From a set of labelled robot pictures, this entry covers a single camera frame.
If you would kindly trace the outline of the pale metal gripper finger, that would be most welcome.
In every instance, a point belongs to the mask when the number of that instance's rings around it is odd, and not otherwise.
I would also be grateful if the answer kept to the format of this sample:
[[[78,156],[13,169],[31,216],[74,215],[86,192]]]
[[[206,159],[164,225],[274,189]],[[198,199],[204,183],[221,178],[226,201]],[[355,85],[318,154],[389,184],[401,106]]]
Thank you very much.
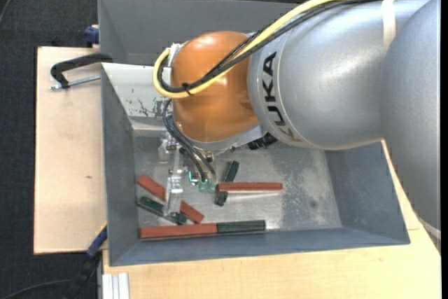
[[[170,134],[163,134],[160,137],[160,145],[158,147],[157,157],[161,163],[168,162],[171,154],[176,150],[176,140]]]
[[[181,211],[183,199],[183,186],[180,176],[170,176],[167,179],[165,204],[163,212],[165,216],[172,216]]]

